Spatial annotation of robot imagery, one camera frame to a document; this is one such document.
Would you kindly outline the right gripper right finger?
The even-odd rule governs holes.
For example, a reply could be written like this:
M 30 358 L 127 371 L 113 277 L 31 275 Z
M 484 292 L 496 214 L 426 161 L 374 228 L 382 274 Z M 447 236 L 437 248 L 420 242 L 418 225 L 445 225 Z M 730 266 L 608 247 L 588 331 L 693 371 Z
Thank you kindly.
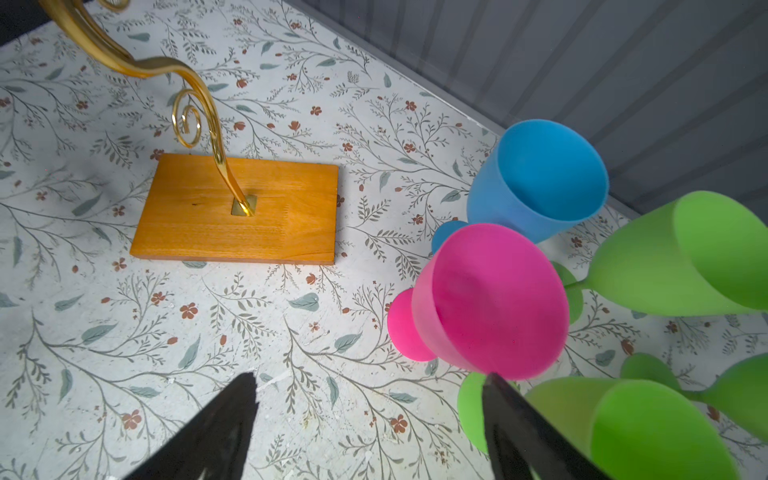
M 482 407 L 496 479 L 607 477 L 496 373 L 486 377 Z

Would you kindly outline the gold wire wine glass rack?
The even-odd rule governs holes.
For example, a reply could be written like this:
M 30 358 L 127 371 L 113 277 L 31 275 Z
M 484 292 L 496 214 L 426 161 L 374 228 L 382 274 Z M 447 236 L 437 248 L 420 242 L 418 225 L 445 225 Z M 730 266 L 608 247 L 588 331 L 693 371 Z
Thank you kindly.
M 80 1 L 42 7 L 81 48 L 127 76 L 177 74 L 187 82 L 172 107 L 182 139 L 209 130 L 211 156 L 161 157 L 132 241 L 140 259 L 331 265 L 335 260 L 339 168 L 332 164 L 228 159 L 208 87 L 170 57 L 135 59 Z

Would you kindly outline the pink wine glass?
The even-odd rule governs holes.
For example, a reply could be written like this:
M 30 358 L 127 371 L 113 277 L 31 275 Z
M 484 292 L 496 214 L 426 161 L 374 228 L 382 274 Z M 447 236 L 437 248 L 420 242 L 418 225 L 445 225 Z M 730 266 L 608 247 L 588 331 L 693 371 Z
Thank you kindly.
M 545 254 L 512 229 L 470 224 L 449 235 L 387 315 L 395 348 L 414 361 L 527 380 L 561 355 L 564 286 Z

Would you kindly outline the green wine glass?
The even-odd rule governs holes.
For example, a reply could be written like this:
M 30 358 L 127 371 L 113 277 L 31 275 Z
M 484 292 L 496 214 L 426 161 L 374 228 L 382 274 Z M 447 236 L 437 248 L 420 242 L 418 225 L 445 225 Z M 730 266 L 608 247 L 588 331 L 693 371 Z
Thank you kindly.
M 681 394 L 647 380 L 563 377 L 526 400 L 613 479 L 737 479 L 716 429 Z
M 722 373 L 707 389 L 683 390 L 670 368 L 658 358 L 639 353 L 621 368 L 623 379 L 649 380 L 693 402 L 714 407 L 752 436 L 767 442 L 767 354 L 742 360 Z
M 592 290 L 649 315 L 767 309 L 767 227 L 736 200 L 695 191 L 616 230 L 568 294 Z

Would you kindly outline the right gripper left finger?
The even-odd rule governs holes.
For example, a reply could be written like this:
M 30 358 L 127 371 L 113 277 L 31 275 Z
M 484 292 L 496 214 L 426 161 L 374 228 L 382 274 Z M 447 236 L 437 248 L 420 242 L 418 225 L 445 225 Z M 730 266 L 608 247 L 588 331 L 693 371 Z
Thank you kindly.
M 129 479 L 240 479 L 258 412 L 253 373 L 242 373 Z

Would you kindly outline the blue wine glass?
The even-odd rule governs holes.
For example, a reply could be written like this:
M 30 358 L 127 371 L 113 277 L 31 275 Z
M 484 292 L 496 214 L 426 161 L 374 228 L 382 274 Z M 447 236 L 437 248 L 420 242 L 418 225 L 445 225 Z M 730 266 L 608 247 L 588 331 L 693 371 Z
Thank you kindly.
M 489 223 L 511 228 L 537 244 L 578 225 L 604 207 L 609 176 L 597 150 L 560 123 L 533 119 L 508 128 L 476 174 L 466 222 L 436 230 L 436 252 L 458 229 Z

